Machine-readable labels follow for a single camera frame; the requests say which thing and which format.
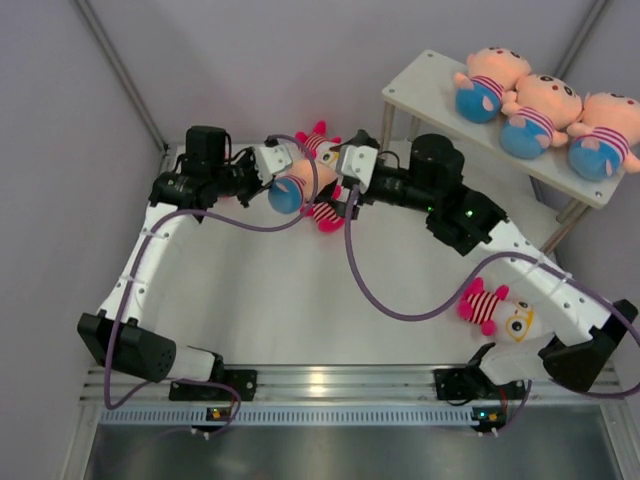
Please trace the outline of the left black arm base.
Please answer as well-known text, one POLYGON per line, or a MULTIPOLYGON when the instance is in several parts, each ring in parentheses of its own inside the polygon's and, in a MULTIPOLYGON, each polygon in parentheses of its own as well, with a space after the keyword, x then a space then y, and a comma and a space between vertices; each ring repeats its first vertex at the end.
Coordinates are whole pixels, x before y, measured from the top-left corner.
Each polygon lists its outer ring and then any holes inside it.
POLYGON ((241 401, 252 401, 257 389, 258 372, 253 369, 223 369, 209 382, 174 381, 169 400, 174 402, 225 402, 233 399, 229 389, 237 392, 241 401))

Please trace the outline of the white doll glasses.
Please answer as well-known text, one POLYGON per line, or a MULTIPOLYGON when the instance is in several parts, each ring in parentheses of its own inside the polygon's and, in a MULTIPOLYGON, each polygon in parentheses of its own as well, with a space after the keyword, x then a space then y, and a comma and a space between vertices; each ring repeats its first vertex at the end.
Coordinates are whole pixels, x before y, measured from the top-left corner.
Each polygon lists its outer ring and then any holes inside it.
POLYGON ((322 189, 313 202, 305 198, 300 211, 303 211, 310 204, 310 210, 305 216, 313 218, 321 233, 334 233, 344 225, 344 219, 336 213, 334 206, 334 202, 339 199, 341 193, 342 187, 333 182, 322 189))

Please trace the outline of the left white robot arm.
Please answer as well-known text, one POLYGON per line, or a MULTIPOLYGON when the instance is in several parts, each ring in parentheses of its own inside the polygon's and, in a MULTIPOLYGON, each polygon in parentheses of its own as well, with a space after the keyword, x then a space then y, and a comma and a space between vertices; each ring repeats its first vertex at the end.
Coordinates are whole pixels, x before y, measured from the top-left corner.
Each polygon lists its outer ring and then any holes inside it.
POLYGON ((261 183, 252 154, 230 157, 225 129, 193 126, 173 170, 154 181, 144 223, 115 287, 95 314, 83 314, 77 330, 107 373, 158 383, 188 379, 204 399, 226 386, 219 357, 157 333, 159 310, 187 240, 203 213, 220 197, 248 200, 261 183))

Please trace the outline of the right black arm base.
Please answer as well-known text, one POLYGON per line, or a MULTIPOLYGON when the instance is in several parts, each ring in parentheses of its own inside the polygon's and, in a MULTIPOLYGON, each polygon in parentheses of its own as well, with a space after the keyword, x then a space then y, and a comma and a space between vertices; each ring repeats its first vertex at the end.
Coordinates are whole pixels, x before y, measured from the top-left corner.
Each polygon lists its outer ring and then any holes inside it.
POLYGON ((495 385, 478 368, 437 369, 434 371, 436 396, 454 406, 476 400, 521 400, 526 393, 522 381, 495 385))

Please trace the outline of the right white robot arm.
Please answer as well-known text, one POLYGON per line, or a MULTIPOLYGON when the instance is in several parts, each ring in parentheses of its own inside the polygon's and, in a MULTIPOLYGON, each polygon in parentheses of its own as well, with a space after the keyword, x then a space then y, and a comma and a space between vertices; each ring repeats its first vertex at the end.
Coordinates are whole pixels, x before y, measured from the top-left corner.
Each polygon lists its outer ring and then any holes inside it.
POLYGON ((385 315, 426 321, 453 305, 470 317, 488 313, 480 328, 488 336, 467 363, 468 388, 491 396, 516 380, 550 380, 591 398, 592 386, 622 338, 639 333, 637 308, 611 303, 581 285, 532 245, 506 212, 463 182, 464 156, 437 134, 417 137, 407 168, 388 167, 379 144, 365 131, 338 147, 337 170, 349 191, 346 219, 364 204, 382 202, 425 214, 434 238, 475 265, 453 297, 423 314, 401 314, 378 301, 364 283, 345 235, 347 259, 365 297, 385 315))

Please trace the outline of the orange doll table back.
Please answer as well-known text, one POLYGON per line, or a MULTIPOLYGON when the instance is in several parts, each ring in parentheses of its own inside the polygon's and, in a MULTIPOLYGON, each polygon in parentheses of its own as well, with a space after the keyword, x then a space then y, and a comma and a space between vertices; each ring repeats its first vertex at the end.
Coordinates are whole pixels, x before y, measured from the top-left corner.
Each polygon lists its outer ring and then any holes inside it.
POLYGON ((306 203, 313 193, 313 168, 317 170, 317 192, 337 179, 335 171, 319 162, 307 159, 294 161, 291 168, 276 178, 268 191, 270 206, 278 213, 292 214, 306 203))

